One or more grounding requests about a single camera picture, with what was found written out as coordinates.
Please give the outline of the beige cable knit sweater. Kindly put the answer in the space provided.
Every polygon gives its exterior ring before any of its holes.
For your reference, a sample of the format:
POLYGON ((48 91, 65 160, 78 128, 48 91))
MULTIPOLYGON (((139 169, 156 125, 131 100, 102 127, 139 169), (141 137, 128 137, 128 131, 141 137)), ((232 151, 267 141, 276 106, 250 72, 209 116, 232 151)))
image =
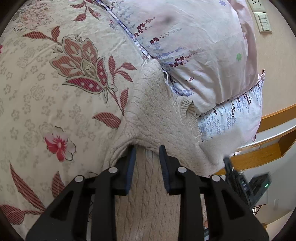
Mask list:
POLYGON ((130 194, 116 199, 118 240, 177 240, 180 197, 166 193, 159 147, 200 176, 210 176, 223 166, 223 157, 241 145, 238 128, 202 140, 195 106, 172 93, 156 60, 145 65, 129 94, 125 116, 106 154, 108 166, 136 147, 130 194))

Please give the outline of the mauve lower pillow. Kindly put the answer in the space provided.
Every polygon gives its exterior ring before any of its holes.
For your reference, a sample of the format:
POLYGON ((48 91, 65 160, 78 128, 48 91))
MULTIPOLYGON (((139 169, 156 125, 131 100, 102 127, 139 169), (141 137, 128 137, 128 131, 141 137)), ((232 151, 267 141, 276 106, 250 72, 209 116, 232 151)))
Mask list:
POLYGON ((202 139, 210 140, 238 131, 243 143, 255 141, 262 117, 264 80, 263 69, 257 83, 250 90, 197 117, 202 139))

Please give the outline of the floral cream bedspread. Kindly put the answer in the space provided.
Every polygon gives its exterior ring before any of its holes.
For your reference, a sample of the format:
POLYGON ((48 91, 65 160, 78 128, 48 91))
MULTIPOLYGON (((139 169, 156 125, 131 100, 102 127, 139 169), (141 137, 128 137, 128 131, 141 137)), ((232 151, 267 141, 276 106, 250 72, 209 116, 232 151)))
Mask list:
POLYGON ((102 171, 145 64, 96 1, 26 1, 1 34, 1 210, 21 238, 102 171))

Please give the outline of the pink tree print pillow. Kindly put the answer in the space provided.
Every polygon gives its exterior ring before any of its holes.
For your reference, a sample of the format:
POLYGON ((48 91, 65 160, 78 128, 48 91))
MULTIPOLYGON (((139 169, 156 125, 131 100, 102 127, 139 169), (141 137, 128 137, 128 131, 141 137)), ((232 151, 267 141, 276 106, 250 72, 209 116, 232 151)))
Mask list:
POLYGON ((203 114, 257 83, 246 1, 101 1, 203 114))

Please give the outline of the yellow wooden bed frame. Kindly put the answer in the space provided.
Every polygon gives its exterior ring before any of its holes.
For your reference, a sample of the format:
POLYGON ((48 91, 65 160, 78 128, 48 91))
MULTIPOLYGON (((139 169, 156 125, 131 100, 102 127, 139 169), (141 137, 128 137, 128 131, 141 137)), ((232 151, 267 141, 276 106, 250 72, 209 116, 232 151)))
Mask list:
POLYGON ((230 158, 234 168, 244 171, 283 157, 295 143, 295 104, 261 119, 257 140, 237 150, 230 158))

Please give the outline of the white wall switch panel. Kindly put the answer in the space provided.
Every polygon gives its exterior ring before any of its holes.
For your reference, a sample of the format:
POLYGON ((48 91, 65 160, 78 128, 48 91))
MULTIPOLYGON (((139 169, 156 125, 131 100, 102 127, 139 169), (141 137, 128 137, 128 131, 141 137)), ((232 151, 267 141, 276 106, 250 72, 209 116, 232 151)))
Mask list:
POLYGON ((260 33, 272 32, 267 13, 254 12, 254 16, 260 33))

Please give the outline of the white wall socket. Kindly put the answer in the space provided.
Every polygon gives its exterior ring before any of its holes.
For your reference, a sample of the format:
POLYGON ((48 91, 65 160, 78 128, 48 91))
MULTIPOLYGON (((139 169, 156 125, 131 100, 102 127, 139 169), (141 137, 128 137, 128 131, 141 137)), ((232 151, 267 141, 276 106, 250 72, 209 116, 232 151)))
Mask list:
POLYGON ((261 0, 247 0, 253 12, 265 13, 266 10, 261 0))

